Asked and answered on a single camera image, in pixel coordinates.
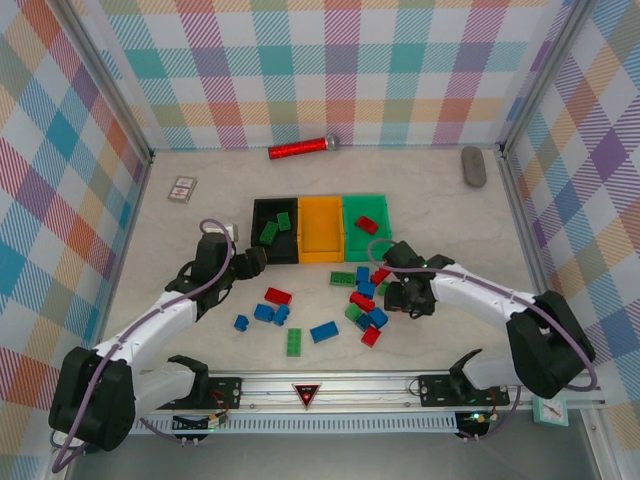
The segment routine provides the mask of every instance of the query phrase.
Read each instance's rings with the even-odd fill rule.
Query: gray eraser
[[[484,168],[482,150],[478,147],[462,149],[462,171],[464,181],[472,187],[482,187],[487,183],[487,171]]]

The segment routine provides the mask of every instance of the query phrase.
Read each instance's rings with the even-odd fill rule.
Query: toy brick
[[[291,220],[289,220],[289,214],[287,212],[282,212],[276,215],[278,219],[278,227],[281,232],[286,232],[287,230],[291,230]]]
[[[287,333],[287,357],[299,357],[302,347],[302,330],[290,328]]]
[[[371,282],[360,282],[358,285],[358,293],[367,298],[373,298],[376,293],[376,286]]]
[[[319,327],[311,329],[311,337],[313,338],[313,343],[320,343],[331,337],[337,336],[339,333],[340,332],[338,332],[336,322],[325,323],[324,325],[320,325]]]
[[[389,282],[382,282],[378,287],[378,295],[384,297],[385,292],[387,291],[387,287],[389,286]]]
[[[273,320],[273,315],[275,312],[273,308],[269,305],[263,305],[261,303],[256,306],[255,312],[253,312],[253,316],[256,320],[262,320],[263,322],[271,322]]]
[[[278,290],[277,288],[269,287],[267,293],[264,294],[264,299],[276,305],[291,305],[291,294]]]
[[[260,243],[262,243],[263,245],[272,245],[279,230],[280,227],[278,227],[277,223],[267,222],[264,230],[262,230],[262,234],[260,235]]]
[[[336,287],[355,287],[356,274],[351,272],[331,272],[329,284]]]
[[[382,283],[382,281],[391,275],[389,270],[385,270],[384,268],[379,268],[376,272],[371,275],[371,283],[373,283],[376,287]]]
[[[371,323],[373,323],[378,330],[384,327],[389,321],[387,314],[380,310],[379,307],[369,312],[369,318],[371,318]]]
[[[352,303],[347,307],[344,312],[345,317],[347,317],[352,322],[355,322],[360,315],[362,315],[362,310],[355,303]]]
[[[236,318],[236,321],[233,324],[233,328],[235,328],[239,332],[246,332],[248,325],[249,325],[249,319],[244,315],[238,315],[238,318]]]
[[[379,336],[380,330],[377,330],[375,327],[369,327],[367,328],[367,331],[364,332],[361,342],[364,343],[367,347],[373,348],[373,346],[378,341]]]
[[[276,313],[273,315],[273,323],[278,325],[279,327],[284,325],[284,322],[287,320],[289,316],[289,307],[286,305],[280,305]]]
[[[366,331],[367,328],[369,328],[369,326],[371,325],[371,319],[369,318],[369,315],[367,315],[366,313],[360,315],[356,320],[356,325],[363,332]]]
[[[378,231],[378,224],[364,215],[356,220],[356,227],[361,228],[369,235],[374,235]]]
[[[351,303],[355,303],[356,305],[358,305],[365,312],[370,312],[371,310],[376,308],[376,304],[373,300],[365,297],[364,295],[358,292],[353,292],[351,294],[351,297],[349,297],[349,301]]]
[[[356,285],[360,285],[361,282],[369,281],[369,267],[358,267],[356,271]]]

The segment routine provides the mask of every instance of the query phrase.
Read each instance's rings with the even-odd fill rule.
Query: cable
[[[149,321],[150,319],[152,319],[156,314],[160,313],[162,310],[165,310],[177,303],[182,302],[183,300],[187,300],[195,295],[198,295],[199,293],[207,290],[209,287],[211,287],[213,284],[215,284],[220,277],[222,277],[222,275],[224,274],[224,272],[227,270],[227,268],[229,267],[229,263],[231,262],[231,256],[233,253],[233,242],[231,241],[231,237],[229,236],[229,232],[227,232],[226,227],[218,222],[217,220],[214,220],[213,218],[205,218],[204,220],[202,220],[200,222],[200,231],[202,233],[206,233],[204,230],[204,225],[207,223],[213,223],[215,225],[217,225],[218,227],[220,227],[220,229],[222,230],[222,234],[224,235],[225,240],[227,241],[227,255],[224,259],[224,262],[222,264],[222,267],[220,268],[220,270],[218,271],[218,273],[215,274],[215,276],[209,280],[207,283],[205,283],[204,285],[202,285],[201,287],[196,288],[195,290],[185,294],[185,295],[181,295],[179,297],[176,297],[172,300],[169,300],[168,302],[166,302],[165,304],[161,305],[159,308],[156,308],[152,311],[150,311],[149,313],[147,313],[146,315],[142,316],[140,319],[138,319],[133,325],[131,325],[120,337],[118,343],[115,343],[111,349],[107,352],[107,354],[104,356],[104,358],[100,361],[100,363],[98,364],[98,367],[96,368],[96,371],[93,373],[93,376],[91,377],[91,380],[89,381],[89,384],[87,385],[87,390],[84,394],[84,397],[82,398],[82,402],[80,403],[80,407],[78,408],[78,413],[76,414],[76,418],[73,421],[73,424],[71,425],[71,429],[69,430],[69,436],[67,437],[67,440],[64,442],[64,445],[62,445],[62,448],[60,449],[60,453],[58,453],[58,456],[56,457],[56,460],[53,462],[53,467],[51,468],[51,471],[53,473],[60,473],[60,471],[65,468],[67,465],[69,465],[69,463],[71,463],[73,461],[74,458],[76,458],[78,455],[80,455],[85,448],[87,448],[87,446],[89,445],[87,442],[83,443],[82,446],[78,447],[76,450],[73,451],[73,453],[71,455],[69,455],[67,458],[64,458],[64,456],[66,455],[67,451],[69,450],[69,445],[71,445],[71,441],[73,440],[73,437],[75,437],[75,434],[78,432],[78,428],[80,427],[80,422],[82,421],[82,417],[84,416],[86,410],[87,410],[87,406],[89,405],[89,400],[91,399],[91,395],[93,394],[93,391],[96,388],[96,385],[98,384],[98,381],[100,380],[100,376],[102,375],[103,370],[105,369],[105,367],[107,366],[107,363],[109,362],[109,360],[111,359],[111,357],[122,347],[122,343],[124,341],[126,341],[127,338],[129,338],[131,336],[131,334],[133,334],[133,332],[135,332],[139,327],[141,327],[144,323],[146,323],[147,321]],[[157,430],[155,427],[153,427],[151,424],[149,424],[146,420],[144,419],[140,419],[140,421],[142,422],[142,424],[149,428],[149,430],[151,430],[152,432],[160,435],[159,430]]]
[[[419,267],[419,268],[390,267],[389,265],[380,263],[375,258],[373,258],[372,248],[374,245],[377,245],[378,243],[392,243],[395,245],[396,242],[388,238],[378,238],[369,243],[369,245],[367,246],[367,256],[369,257],[369,261],[378,268],[388,270],[390,272],[396,272],[396,273],[428,272],[428,273],[437,273],[442,275],[448,275],[450,277],[461,278],[471,283],[475,283],[476,285],[479,285],[482,288],[485,288],[491,292],[498,293],[506,298],[509,298],[511,301],[519,303],[520,305],[527,307],[528,309],[537,313],[540,317],[542,317],[543,320],[545,320],[551,327],[553,327],[560,334],[560,336],[569,344],[569,346],[576,352],[576,355],[578,355],[578,358],[580,358],[580,361],[582,361],[585,368],[589,372],[589,376],[591,377],[591,383],[587,386],[567,385],[565,388],[567,388],[568,390],[573,390],[575,392],[590,392],[591,390],[594,390],[598,385],[598,376],[596,374],[595,367],[593,366],[593,363],[591,363],[587,355],[584,353],[582,348],[580,348],[580,345],[578,345],[578,343],[571,337],[571,335],[569,335],[567,331],[564,328],[562,328],[562,326],[551,315],[549,315],[547,312],[542,310],[537,305],[534,305],[533,303],[525,300],[524,298],[513,295],[512,292],[510,292],[509,290],[505,290],[502,287],[492,285],[472,275],[456,272],[453,270],[445,270],[440,268],[429,268],[429,267]]]
[[[422,312],[416,312],[415,310],[411,310],[409,312],[409,318],[412,320],[417,320],[418,318],[422,317],[424,315],[424,313]]]
[[[459,430],[459,432],[460,432],[460,435],[462,435],[463,437],[466,437],[467,439],[475,440],[476,443],[478,445],[480,445],[480,447],[484,448],[487,453],[489,453],[490,455],[495,457],[499,462],[502,462],[504,465],[506,465],[511,470],[516,472],[520,477],[522,477],[522,478],[524,478],[526,480],[529,480],[531,477],[529,477],[527,474],[522,472],[520,469],[518,469],[511,462],[507,461],[502,455],[500,455],[493,448],[489,447],[485,442],[485,440],[487,440],[488,438],[491,438],[491,437],[497,435],[499,432],[501,432],[511,422],[511,420],[513,420],[513,414],[515,413],[516,409],[518,408],[518,405],[520,404],[520,393],[521,392],[522,392],[522,387],[518,386],[518,388],[516,389],[516,398],[513,400],[513,406],[511,407],[509,412],[504,416],[504,419],[502,420],[502,422],[496,428],[494,428],[493,430],[487,432],[482,437],[479,437],[478,435],[471,435],[471,434],[469,434],[469,433],[467,433],[467,432],[465,432],[463,430]]]
[[[414,378],[413,380],[411,380],[411,383],[409,384],[409,386],[407,387],[407,390],[409,390],[409,393],[411,395],[413,395],[414,397],[419,397],[420,394],[419,393],[415,393],[413,390],[411,390],[411,386],[416,383],[418,381],[417,378]]]
[[[491,395],[491,399],[493,400],[493,409],[491,410],[491,415],[496,415],[498,413],[498,400],[496,399],[496,394],[493,393],[493,390],[489,389],[487,390],[489,392],[489,395]]]
[[[227,299],[227,297],[228,297],[228,296],[229,296],[229,294],[231,293],[231,285],[229,285],[229,288],[227,288],[227,289],[225,290],[225,292],[227,292],[227,293],[225,293],[225,294],[224,294],[224,296],[223,296],[221,299],[219,299],[219,300],[218,300],[218,303],[216,303],[216,304],[214,305],[214,307],[217,307],[218,305],[220,305],[222,302],[224,302],[224,301]]]
[[[216,414],[216,416],[220,416],[221,417],[222,415],[226,415],[227,413],[229,413],[229,400],[227,399],[227,396],[224,393],[222,393],[220,390],[212,391],[211,392],[211,396],[218,403],[218,407],[220,407],[220,404],[222,402],[220,401],[220,399],[218,398],[218,395],[216,395],[216,394],[220,395],[221,397],[224,397],[224,401],[225,401],[225,403],[224,403],[224,411],[222,411],[223,409],[220,408],[220,411],[221,411],[220,415]]]

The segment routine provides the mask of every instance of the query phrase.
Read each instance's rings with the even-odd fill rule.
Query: black bracket
[[[200,420],[179,417],[174,415],[171,421],[172,430],[207,430],[209,428],[209,417]]]
[[[479,390],[463,403],[451,385],[450,375],[420,375],[418,392],[423,407],[493,407],[494,396],[497,407],[505,407],[510,403],[509,392],[500,391],[500,387]]]
[[[240,377],[209,377],[205,391],[206,394],[201,400],[189,397],[181,398],[163,405],[158,410],[226,410],[227,407],[229,410],[237,410],[240,408],[242,397],[242,379]],[[213,396],[214,393],[222,405]]]

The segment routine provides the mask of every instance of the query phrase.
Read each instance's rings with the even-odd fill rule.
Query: red toy brick
[[[361,228],[369,235],[373,235],[378,231],[378,224],[364,215],[356,221],[356,227]]]
[[[380,336],[380,330],[378,330],[375,327],[369,327],[367,328],[367,331],[364,332],[361,342],[364,343],[367,347],[373,348],[373,346],[378,341],[379,336]]]
[[[367,297],[358,292],[353,292],[351,297],[349,298],[351,303],[355,303],[365,312],[370,312],[374,308],[376,308],[376,302],[373,300],[369,300]]]
[[[275,303],[276,305],[287,305],[291,303],[291,294],[278,290],[276,288],[269,287],[267,293],[264,294],[264,299],[267,302]]]
[[[385,270],[384,268],[379,268],[373,275],[371,275],[371,283],[373,283],[377,287],[390,274],[391,272],[389,270]]]

